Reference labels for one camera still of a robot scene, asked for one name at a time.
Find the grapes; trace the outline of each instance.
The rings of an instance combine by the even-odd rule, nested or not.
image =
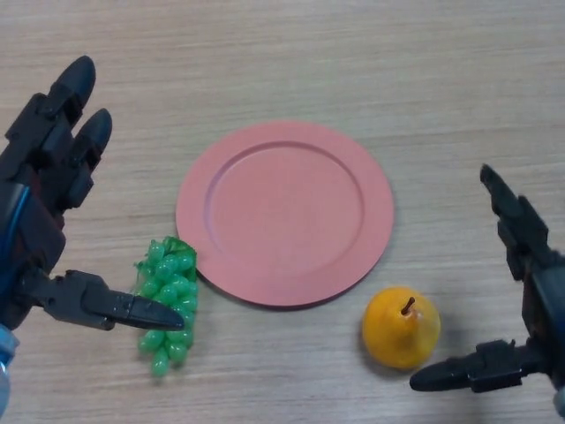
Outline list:
[[[194,340],[192,326],[199,292],[196,253],[184,241],[167,237],[162,243],[152,240],[146,257],[136,264],[139,272],[136,292],[170,307],[185,320],[183,330],[149,330],[139,339],[139,351],[153,355],[151,374],[164,377],[169,372],[170,362],[185,362]]]

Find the orange pear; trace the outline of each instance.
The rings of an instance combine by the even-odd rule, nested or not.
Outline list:
[[[408,287],[391,287],[377,293],[363,316],[365,347],[387,367],[419,367],[432,355],[440,332],[436,307]]]

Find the wooden table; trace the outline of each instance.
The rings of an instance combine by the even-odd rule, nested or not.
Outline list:
[[[529,196],[565,246],[562,0],[0,1],[0,128],[88,54],[114,135],[95,187],[68,214],[57,272],[128,290],[132,263],[175,231],[177,189],[225,133],[290,117],[348,133],[387,172],[397,222],[373,273],[323,307],[273,313],[205,287],[196,342],[161,386],[136,332],[54,322],[16,332],[6,423],[560,422],[543,376],[521,388],[411,392],[358,343],[366,303],[391,284],[430,296],[444,330],[434,359],[498,337],[525,340],[486,191],[489,162]]]

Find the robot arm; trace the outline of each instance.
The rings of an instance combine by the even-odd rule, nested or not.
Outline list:
[[[73,62],[49,93],[32,96],[6,133],[0,155],[0,416],[9,396],[12,335],[32,307],[95,329],[116,323],[177,330],[181,315],[149,299],[112,291],[101,277],[70,270],[50,278],[65,246],[64,212],[78,208],[112,131],[110,114],[96,112],[78,131],[95,83],[89,57]]]
[[[519,347],[503,340],[479,344],[466,357],[419,370],[411,387],[479,393],[521,385],[522,377],[543,373],[557,390],[555,408],[565,417],[565,257],[549,247],[546,224],[525,197],[516,197],[487,165],[480,179],[499,217],[498,234],[512,277],[524,283],[522,318],[529,337]]]

